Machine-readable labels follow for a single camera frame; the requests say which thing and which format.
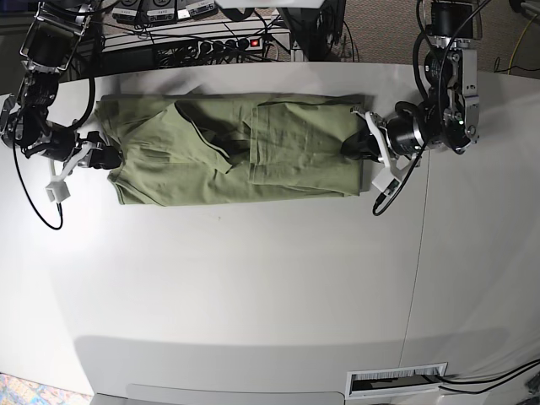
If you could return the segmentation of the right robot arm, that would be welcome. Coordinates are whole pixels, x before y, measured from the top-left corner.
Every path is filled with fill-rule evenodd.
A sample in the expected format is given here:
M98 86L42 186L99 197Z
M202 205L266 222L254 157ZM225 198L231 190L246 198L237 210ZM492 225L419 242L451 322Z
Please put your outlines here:
M90 25L117 5L112 1L39 1L33 22L20 48L24 77L16 94L4 102L1 139L26 158L39 155L52 161L94 169L112 170L122 163L122 153L99 132L83 138L79 129L93 113L96 82L89 80L89 100L83 115L63 126L48 120L64 73L77 66L88 70L89 62L78 47Z

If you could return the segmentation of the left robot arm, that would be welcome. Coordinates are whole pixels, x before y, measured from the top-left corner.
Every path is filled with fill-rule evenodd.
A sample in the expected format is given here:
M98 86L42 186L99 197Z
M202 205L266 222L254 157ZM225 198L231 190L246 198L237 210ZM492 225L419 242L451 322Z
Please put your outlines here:
M375 119L382 140L369 128L352 135L341 146L348 159L413 159L426 149L445 146L455 154L478 139L479 94L477 52L472 41L481 39L479 1L433 1L428 21L419 19L413 44L413 77L421 101L399 101L390 120Z

